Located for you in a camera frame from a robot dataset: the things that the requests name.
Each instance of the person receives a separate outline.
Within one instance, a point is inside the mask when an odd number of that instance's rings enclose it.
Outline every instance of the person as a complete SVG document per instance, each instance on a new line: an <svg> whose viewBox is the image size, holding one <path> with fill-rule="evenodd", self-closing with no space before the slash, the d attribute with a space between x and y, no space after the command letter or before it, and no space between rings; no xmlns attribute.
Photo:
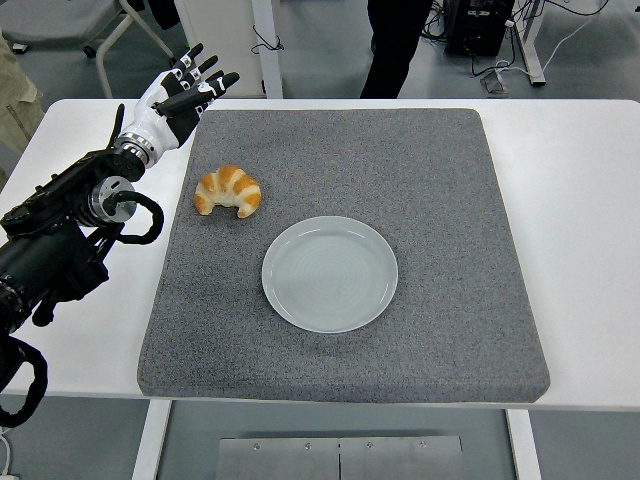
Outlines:
<svg viewBox="0 0 640 480"><path fill-rule="evenodd" d="M368 0L373 62L360 98L398 98L433 0Z"/></svg>
<svg viewBox="0 0 640 480"><path fill-rule="evenodd" d="M43 116L38 89L20 68L0 30L0 141L22 154ZM5 182L0 168L0 190Z"/></svg>

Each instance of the croissant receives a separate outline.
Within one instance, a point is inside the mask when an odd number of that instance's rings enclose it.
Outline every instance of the croissant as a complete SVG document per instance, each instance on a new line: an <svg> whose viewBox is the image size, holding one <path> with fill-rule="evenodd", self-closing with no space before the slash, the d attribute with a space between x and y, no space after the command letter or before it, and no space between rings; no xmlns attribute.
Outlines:
<svg viewBox="0 0 640 480"><path fill-rule="evenodd" d="M216 205L238 207L238 218L246 218L260 205L260 185L237 165L222 165L205 174L196 187L193 203L200 215L209 215Z"/></svg>

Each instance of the metal plate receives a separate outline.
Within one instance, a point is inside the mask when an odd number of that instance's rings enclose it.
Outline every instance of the metal plate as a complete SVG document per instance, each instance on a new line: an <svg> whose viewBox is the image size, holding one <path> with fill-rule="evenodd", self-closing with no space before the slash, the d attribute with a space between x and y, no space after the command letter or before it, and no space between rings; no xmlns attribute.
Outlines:
<svg viewBox="0 0 640 480"><path fill-rule="evenodd" d="M217 480L337 480L337 438L222 439Z"/></svg>
<svg viewBox="0 0 640 480"><path fill-rule="evenodd" d="M463 480L460 437L340 440L341 480Z"/></svg>
<svg viewBox="0 0 640 480"><path fill-rule="evenodd" d="M460 437L220 441L217 480L463 480Z"/></svg>

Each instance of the table leg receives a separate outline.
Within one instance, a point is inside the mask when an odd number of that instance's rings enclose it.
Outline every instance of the table leg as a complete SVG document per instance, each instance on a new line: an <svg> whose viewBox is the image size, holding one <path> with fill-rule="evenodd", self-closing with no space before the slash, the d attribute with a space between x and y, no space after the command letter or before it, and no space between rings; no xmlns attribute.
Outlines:
<svg viewBox="0 0 640 480"><path fill-rule="evenodd" d="M132 480L155 480L171 412L171 400L151 400Z"/></svg>
<svg viewBox="0 0 640 480"><path fill-rule="evenodd" d="M518 480L542 480L528 410L505 410Z"/></svg>
<svg viewBox="0 0 640 480"><path fill-rule="evenodd" d="M253 21L256 30L272 47L278 45L276 34L274 9L280 6L280 0L251 0L253 7ZM278 50L259 47L260 66L262 67L262 82L268 99L283 98L282 73Z"/></svg>
<svg viewBox="0 0 640 480"><path fill-rule="evenodd" d="M533 0L531 9L526 10L522 18L516 22L515 29L518 32L518 42L522 58L526 66L526 70L530 73L529 81L534 87L541 87L547 81L544 78L544 72L540 66L538 53L534 42L540 31L542 19L544 17L544 0Z"/></svg>

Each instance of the black pants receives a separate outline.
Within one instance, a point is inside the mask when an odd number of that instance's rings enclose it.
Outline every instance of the black pants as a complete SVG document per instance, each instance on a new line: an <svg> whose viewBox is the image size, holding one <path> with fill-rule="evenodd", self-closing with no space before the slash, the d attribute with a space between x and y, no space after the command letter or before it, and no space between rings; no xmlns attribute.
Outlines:
<svg viewBox="0 0 640 480"><path fill-rule="evenodd" d="M375 53L360 98L398 98L433 0L369 0Z"/></svg>

